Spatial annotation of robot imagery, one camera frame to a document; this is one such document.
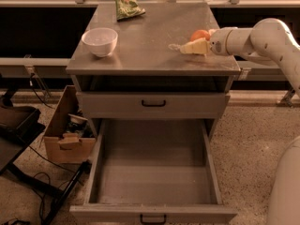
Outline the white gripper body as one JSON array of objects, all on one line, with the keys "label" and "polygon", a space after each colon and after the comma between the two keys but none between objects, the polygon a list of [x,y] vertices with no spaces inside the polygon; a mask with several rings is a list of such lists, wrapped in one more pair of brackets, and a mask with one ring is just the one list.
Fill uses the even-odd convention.
[{"label": "white gripper body", "polygon": [[233,46],[233,32],[236,27],[225,27],[217,29],[210,36],[210,48],[212,53],[216,55],[228,56],[237,54],[236,48]]}]

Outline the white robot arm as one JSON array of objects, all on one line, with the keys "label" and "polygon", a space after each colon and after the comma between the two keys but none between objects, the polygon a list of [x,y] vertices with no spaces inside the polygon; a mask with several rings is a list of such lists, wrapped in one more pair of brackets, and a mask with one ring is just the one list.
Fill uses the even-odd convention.
[{"label": "white robot arm", "polygon": [[[211,30],[210,38],[179,47],[183,54],[237,55],[259,64],[276,64],[300,97],[300,45],[285,22],[267,18],[251,28]],[[266,225],[300,225],[300,137],[279,159],[270,195]]]}]

